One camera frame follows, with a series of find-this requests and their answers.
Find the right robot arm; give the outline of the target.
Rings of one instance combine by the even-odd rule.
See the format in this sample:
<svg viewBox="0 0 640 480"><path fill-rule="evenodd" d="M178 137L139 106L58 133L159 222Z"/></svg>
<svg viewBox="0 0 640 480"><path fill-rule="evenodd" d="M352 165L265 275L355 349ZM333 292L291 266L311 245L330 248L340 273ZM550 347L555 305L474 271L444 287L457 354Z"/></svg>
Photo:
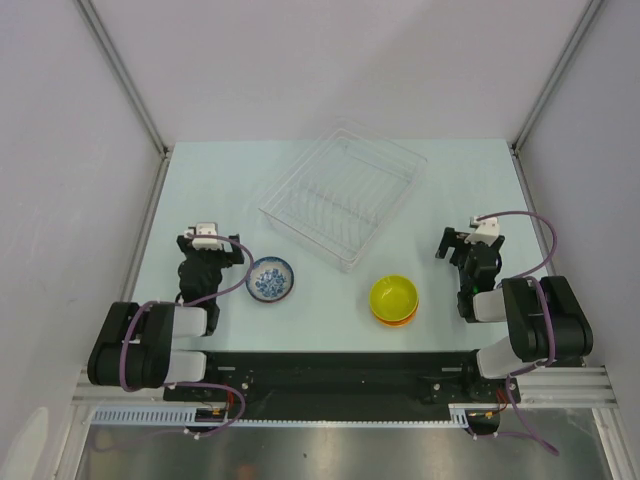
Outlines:
<svg viewBox="0 0 640 480"><path fill-rule="evenodd" d="M484 401L497 379L574 360L592 352L591 326L564 276L496 278L505 237L444 229L435 257L450 254L459 277L457 308L468 323L504 323L507 336L475 353L477 367L461 376L463 393Z"/></svg>

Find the clear plastic dish rack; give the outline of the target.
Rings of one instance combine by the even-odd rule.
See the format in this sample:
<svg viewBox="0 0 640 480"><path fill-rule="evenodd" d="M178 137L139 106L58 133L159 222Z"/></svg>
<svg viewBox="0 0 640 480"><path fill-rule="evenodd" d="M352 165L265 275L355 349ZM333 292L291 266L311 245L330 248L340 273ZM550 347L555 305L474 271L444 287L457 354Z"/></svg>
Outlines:
<svg viewBox="0 0 640 480"><path fill-rule="evenodd" d="M272 227L349 273L423 176L427 159L344 117L296 148L259 211Z"/></svg>

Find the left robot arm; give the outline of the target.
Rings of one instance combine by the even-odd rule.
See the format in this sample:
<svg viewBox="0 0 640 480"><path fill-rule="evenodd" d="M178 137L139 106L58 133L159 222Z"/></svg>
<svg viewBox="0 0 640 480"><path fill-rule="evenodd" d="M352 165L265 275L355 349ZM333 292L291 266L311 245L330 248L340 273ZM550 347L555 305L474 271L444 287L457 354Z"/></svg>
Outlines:
<svg viewBox="0 0 640 480"><path fill-rule="evenodd" d="M129 392L160 387L169 376L179 321L193 319L197 336L210 336L217 328L217 298L239 287L222 289L222 271L251 263L253 256L238 234L219 236L211 227L204 231L191 227L176 242L184 259L178 267L175 300L113 303L89 356L91 384Z"/></svg>

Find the yellow-green plastic bowl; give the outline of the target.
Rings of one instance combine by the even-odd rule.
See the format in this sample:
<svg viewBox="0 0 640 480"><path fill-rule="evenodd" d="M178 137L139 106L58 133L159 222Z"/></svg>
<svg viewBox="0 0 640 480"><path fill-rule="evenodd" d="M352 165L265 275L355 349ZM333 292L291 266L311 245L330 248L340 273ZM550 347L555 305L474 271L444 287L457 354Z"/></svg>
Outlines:
<svg viewBox="0 0 640 480"><path fill-rule="evenodd" d="M370 310L385 320L402 320L416 306L419 306L418 290L406 277L385 276L377 280L370 289Z"/></svg>

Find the blue floral white bowl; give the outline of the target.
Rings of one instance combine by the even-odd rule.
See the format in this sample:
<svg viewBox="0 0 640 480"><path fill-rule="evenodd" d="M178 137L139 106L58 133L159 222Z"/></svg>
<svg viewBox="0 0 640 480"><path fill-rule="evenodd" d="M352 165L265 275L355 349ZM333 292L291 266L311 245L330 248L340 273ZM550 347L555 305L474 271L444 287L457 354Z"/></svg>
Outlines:
<svg viewBox="0 0 640 480"><path fill-rule="evenodd" d="M253 299L262 303L276 303L291 293L294 283L294 270L287 261L266 256L254 262L245 287Z"/></svg>

